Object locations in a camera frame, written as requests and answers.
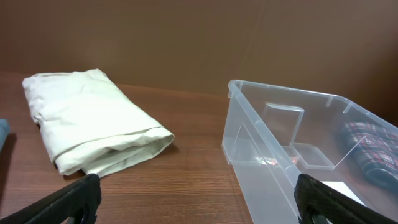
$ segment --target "wood grain surface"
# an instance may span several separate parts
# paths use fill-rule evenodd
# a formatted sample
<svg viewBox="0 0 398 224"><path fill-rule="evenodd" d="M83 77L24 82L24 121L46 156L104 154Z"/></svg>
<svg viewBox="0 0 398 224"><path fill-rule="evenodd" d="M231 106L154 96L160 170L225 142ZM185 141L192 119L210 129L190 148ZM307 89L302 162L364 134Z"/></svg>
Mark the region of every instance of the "wood grain surface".
<svg viewBox="0 0 398 224"><path fill-rule="evenodd" d="M12 133L0 153L0 218L83 176L61 176L51 164L30 118L21 85L26 76L0 73L0 118ZM227 97L118 87L175 141L156 158L101 179L97 223L252 223L221 149Z"/></svg>

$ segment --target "plaid fabric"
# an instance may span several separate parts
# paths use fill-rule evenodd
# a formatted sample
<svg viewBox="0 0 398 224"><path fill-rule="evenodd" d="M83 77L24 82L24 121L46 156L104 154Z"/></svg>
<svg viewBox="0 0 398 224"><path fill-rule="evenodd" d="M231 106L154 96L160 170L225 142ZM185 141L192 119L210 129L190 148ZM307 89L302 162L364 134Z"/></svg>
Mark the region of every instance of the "plaid fabric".
<svg viewBox="0 0 398 224"><path fill-rule="evenodd" d="M365 177L390 190L398 189L398 134L365 122L345 123L341 131L346 149L355 147L350 154Z"/></svg>

